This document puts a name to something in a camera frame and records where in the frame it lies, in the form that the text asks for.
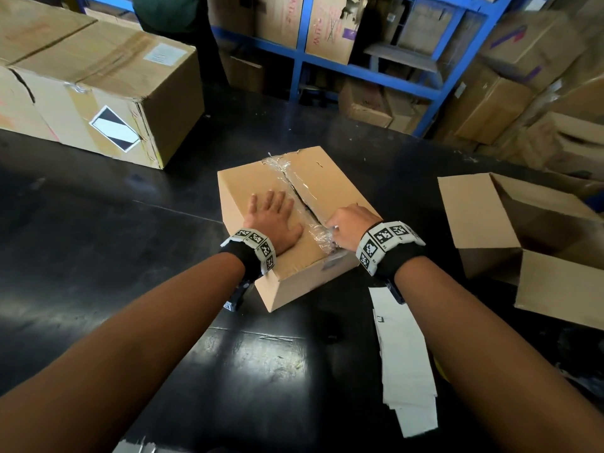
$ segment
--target forearm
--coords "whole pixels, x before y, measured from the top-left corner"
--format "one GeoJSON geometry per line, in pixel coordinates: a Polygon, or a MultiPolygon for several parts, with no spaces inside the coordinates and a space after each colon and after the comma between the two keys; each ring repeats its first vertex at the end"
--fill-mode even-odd
{"type": "Polygon", "coordinates": [[[214,320],[244,272],[235,256],[218,254],[105,321],[0,399],[4,448],[111,451],[214,320]],[[35,435],[32,426],[37,426],[35,435]]]}
{"type": "Polygon", "coordinates": [[[604,422],[549,363],[476,297],[425,257],[396,274],[447,378],[510,451],[596,451],[604,422]]]}

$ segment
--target table surface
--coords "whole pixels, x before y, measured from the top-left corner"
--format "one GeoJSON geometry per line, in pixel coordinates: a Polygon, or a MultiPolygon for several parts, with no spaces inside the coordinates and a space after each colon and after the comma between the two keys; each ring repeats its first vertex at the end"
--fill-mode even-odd
{"type": "MultiPolygon", "coordinates": [[[[459,280],[437,177],[495,171],[547,184],[538,172],[332,110],[205,92],[206,114],[165,171],[0,131],[0,394],[132,299],[215,253],[227,235],[218,170],[321,145],[384,218],[410,224],[459,280]]],[[[251,291],[239,312],[219,314],[127,439],[198,451],[488,445],[440,378],[439,429],[402,438],[381,402],[367,286],[374,281],[357,268],[270,314],[251,291]]],[[[497,299],[508,321],[541,320],[511,308],[511,288],[477,289],[481,299],[497,299]]]]}

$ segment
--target warehouse shelf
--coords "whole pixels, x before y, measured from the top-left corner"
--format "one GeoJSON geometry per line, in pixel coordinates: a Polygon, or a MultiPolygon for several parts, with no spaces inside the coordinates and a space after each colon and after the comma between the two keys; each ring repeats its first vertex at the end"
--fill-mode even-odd
{"type": "MultiPolygon", "coordinates": [[[[105,3],[107,5],[115,6],[124,10],[133,10],[131,0],[94,1],[105,3]]],[[[438,60],[441,58],[442,53],[445,51],[445,48],[451,41],[451,38],[453,37],[466,13],[480,14],[484,20],[472,40],[469,42],[469,45],[467,46],[463,55],[451,68],[444,82],[440,77],[440,72],[434,73],[425,71],[422,74],[422,77],[419,79],[419,83],[380,73],[377,71],[377,66],[375,64],[372,66],[372,69],[368,69],[353,64],[343,65],[341,63],[326,60],[321,57],[306,53],[306,38],[308,36],[310,26],[310,14],[312,11],[313,1],[314,0],[303,1],[300,27],[298,31],[298,41],[295,49],[291,49],[260,38],[248,37],[238,33],[226,31],[222,28],[213,27],[212,30],[216,37],[236,43],[242,43],[244,45],[262,49],[268,52],[277,53],[293,59],[294,72],[290,87],[290,101],[298,101],[300,76],[302,73],[302,67],[305,63],[321,66],[345,75],[370,81],[385,87],[391,87],[395,90],[412,94],[418,98],[430,100],[431,104],[413,133],[415,136],[423,136],[430,123],[434,120],[439,108],[442,106],[451,90],[453,90],[455,84],[460,79],[465,69],[469,66],[470,62],[478,52],[480,46],[483,44],[495,24],[505,13],[512,0],[495,0],[494,2],[489,2],[487,0],[433,0],[434,2],[443,3],[443,5],[446,5],[449,9],[453,10],[453,15],[444,33],[440,37],[439,43],[434,49],[434,52],[430,56],[426,56],[426,60],[429,60],[431,63],[438,63],[438,60]],[[425,82],[424,78],[429,78],[429,81],[431,82],[430,86],[421,84],[425,82]]]]}

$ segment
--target paper stack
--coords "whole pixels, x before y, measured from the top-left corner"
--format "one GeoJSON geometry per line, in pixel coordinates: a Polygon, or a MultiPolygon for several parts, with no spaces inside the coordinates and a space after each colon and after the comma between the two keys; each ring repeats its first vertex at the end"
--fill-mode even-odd
{"type": "Polygon", "coordinates": [[[436,429],[436,386],[426,342],[407,304],[388,288],[369,288],[382,357],[383,403],[396,411],[404,437],[436,429]]]}

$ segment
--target hand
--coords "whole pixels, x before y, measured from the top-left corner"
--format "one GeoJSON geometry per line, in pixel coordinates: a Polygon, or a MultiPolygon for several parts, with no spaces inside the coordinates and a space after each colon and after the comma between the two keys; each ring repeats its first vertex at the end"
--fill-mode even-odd
{"type": "Polygon", "coordinates": [[[243,220],[243,227],[256,229],[269,237],[277,255],[283,254],[298,243],[304,226],[296,224],[293,229],[288,227],[288,219],[292,215],[294,200],[285,200],[285,192],[268,191],[265,202],[258,210],[258,196],[253,194],[249,199],[248,213],[243,220]]]}
{"type": "Polygon", "coordinates": [[[327,227],[337,227],[333,240],[344,249],[356,251],[365,232],[382,219],[364,206],[352,204],[338,208],[326,222],[327,227]]]}

